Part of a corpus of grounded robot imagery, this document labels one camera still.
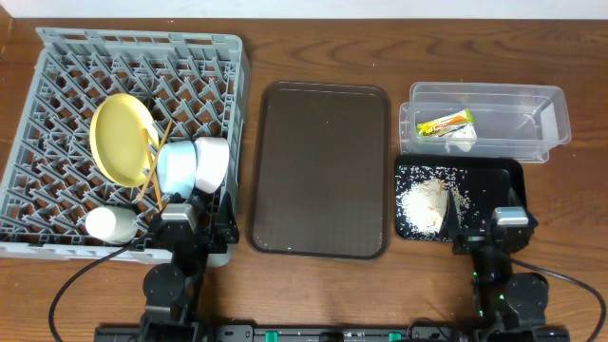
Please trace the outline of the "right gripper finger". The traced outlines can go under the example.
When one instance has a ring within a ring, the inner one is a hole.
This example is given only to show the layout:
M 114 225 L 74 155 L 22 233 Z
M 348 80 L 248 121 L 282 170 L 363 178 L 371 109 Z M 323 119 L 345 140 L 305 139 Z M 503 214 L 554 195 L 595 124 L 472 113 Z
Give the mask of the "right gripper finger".
M 520 208 L 521 212 L 525 213 L 528 223 L 536 223 L 536 218 L 528 210 L 526 204 L 519 197 L 517 191 L 511 187 L 508 191 L 507 202 L 509 207 Z
M 460 231 L 460 220 L 456 201 L 451 190 L 447 191 L 446 214 L 440 229 L 440 238 L 455 238 Z

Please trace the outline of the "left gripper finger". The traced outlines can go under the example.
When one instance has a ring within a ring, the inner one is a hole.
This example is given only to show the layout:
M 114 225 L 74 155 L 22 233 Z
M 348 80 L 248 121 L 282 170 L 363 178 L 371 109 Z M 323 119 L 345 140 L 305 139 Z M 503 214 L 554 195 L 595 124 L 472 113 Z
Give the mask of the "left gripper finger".
M 207 209 L 207 202 L 204 197 L 198 194 L 192 194 L 187 202 L 193 208 L 197 223 L 207 223 L 209 220 L 209 213 Z
M 231 194 L 226 191 L 219 205 L 216 217 L 216 227 L 220 231 L 236 231 L 238 229 Z

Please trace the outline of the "pile of rice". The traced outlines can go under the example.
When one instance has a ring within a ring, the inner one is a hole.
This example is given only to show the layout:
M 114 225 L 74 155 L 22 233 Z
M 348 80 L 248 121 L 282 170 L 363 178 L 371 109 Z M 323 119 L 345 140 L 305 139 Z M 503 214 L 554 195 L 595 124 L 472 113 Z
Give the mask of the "pile of rice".
M 395 230 L 401 238 L 441 240 L 439 233 L 452 195 L 461 223 L 473 213 L 464 189 L 467 172 L 444 166 L 398 165 L 395 172 Z

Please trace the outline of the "light blue bowl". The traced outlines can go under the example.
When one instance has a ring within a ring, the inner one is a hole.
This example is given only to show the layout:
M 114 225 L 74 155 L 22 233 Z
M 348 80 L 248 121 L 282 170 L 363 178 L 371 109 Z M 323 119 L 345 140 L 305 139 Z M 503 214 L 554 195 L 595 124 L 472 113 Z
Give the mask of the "light blue bowl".
M 191 141 L 167 143 L 161 149 L 157 174 L 164 194 L 189 198 L 195 186 L 196 170 L 196 149 Z

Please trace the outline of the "white bowl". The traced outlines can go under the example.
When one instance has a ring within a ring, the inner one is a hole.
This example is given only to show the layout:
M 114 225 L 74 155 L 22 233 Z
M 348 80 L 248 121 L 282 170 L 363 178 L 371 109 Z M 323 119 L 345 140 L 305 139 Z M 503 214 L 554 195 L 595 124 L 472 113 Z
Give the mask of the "white bowl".
M 197 156 L 195 186 L 204 193 L 215 192 L 227 173 L 230 150 L 226 139 L 200 137 L 194 141 Z

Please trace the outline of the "white tissue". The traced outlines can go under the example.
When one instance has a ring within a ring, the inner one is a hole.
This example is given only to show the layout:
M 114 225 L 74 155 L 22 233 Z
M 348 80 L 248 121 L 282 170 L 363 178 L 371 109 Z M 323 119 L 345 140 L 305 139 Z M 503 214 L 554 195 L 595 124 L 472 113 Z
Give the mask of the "white tissue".
M 457 149 L 462 152 L 469 152 L 477 141 L 477 133 L 473 124 L 466 124 L 462 127 L 445 135 L 446 152 Z

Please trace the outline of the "white paper cup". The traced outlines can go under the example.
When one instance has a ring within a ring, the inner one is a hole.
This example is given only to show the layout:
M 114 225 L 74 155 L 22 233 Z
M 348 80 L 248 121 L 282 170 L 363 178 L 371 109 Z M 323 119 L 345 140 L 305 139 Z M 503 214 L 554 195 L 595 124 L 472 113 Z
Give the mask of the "white paper cup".
M 131 241 L 139 230 L 134 211 L 114 206 L 97 207 L 85 218 L 88 234 L 110 244 L 125 244 Z

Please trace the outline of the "wooden chopstick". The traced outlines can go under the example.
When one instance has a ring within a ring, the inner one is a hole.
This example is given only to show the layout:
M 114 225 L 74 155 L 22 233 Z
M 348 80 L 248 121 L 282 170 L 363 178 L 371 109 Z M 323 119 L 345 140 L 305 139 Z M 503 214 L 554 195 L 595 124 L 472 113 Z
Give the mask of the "wooden chopstick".
M 162 148 L 164 147 L 164 145 L 165 145 L 165 143 L 166 143 L 166 141 L 167 141 L 167 139 L 168 139 L 168 137 L 169 137 L 169 134 L 170 134 L 170 132 L 171 132 L 171 128 L 172 128 L 172 122 L 169 122 L 169 124 L 167 125 L 167 127 L 166 127 L 166 128 L 165 128 L 165 130 L 164 130 L 164 133 L 163 133 L 163 136 L 162 136 L 162 139 L 161 139 L 160 145 L 159 145 L 159 147 L 157 148 L 157 154 L 156 154 L 156 156 L 154 157 L 154 159 L 155 159 L 154 164 L 155 164 L 155 166 L 156 166 L 156 173 L 157 173 L 157 164 L 158 164 L 158 160 L 159 160 L 159 155 L 160 155 L 160 152 L 162 151 Z M 143 196 L 144 196 L 144 194 L 145 194 L 145 191 L 146 191 L 146 189 L 147 189 L 147 187 L 148 187 L 148 183 L 149 183 L 150 181 L 151 181 L 151 180 L 149 179 L 149 176 L 147 175 L 147 176 L 146 176 L 146 179 L 145 179 L 145 181 L 144 181 L 144 183 L 143 183 L 141 193 L 140 193 L 140 194 L 139 194 L 139 196 L 138 196 L 139 201 L 142 201 L 142 200 L 143 200 Z
M 162 204 L 162 194 L 161 194 L 161 190 L 159 187 L 159 181 L 158 181 L 158 176 L 156 173 L 156 166 L 154 164 L 154 157 L 152 156 L 152 153 L 150 152 L 149 146 L 151 143 L 148 131 L 144 128 L 142 130 L 142 137 L 144 139 L 145 142 L 145 151 L 146 151 L 146 157 L 148 159 L 148 163 L 149 163 L 149 179 L 152 181 L 153 184 L 153 189 L 154 189 L 154 193 L 155 193 L 155 197 L 156 197 L 156 202 L 158 205 L 158 210 L 161 211 L 163 209 L 163 204 Z

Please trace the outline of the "yellow plate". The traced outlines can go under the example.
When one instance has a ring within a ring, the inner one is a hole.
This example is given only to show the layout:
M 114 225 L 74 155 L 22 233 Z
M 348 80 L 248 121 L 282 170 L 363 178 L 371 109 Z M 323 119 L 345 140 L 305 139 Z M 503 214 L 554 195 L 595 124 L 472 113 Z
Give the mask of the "yellow plate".
M 159 134 L 147 107 L 136 97 L 117 93 L 94 112 L 89 143 L 95 164 L 112 182 L 139 187 L 150 164 L 147 148 L 159 145 Z

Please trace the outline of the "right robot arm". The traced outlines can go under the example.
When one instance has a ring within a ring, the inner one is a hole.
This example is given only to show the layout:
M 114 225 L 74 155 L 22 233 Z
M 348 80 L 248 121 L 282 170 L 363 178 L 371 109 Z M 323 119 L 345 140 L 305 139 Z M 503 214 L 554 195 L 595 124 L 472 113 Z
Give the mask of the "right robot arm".
M 513 190 L 509 204 L 492 211 L 479 228 L 461 226 L 455 199 L 447 193 L 440 236 L 452 242 L 452 253 L 473 261 L 474 304 L 480 320 L 463 336 L 469 341 L 532 341 L 546 324 L 548 282 L 538 273 L 515 273 L 510 255 L 526 247 L 538 222 Z

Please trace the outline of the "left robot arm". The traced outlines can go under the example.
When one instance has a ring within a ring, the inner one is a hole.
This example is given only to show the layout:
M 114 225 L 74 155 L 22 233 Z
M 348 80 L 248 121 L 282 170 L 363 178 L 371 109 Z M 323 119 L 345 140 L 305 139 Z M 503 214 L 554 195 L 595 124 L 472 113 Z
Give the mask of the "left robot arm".
M 146 297 L 138 341 L 213 341 L 215 329 L 198 315 L 200 290 L 212 254 L 237 244 L 239 231 L 230 194 L 218 212 L 208 213 L 194 200 L 176 195 L 151 220 L 148 232 L 171 253 L 171 260 L 145 276 Z

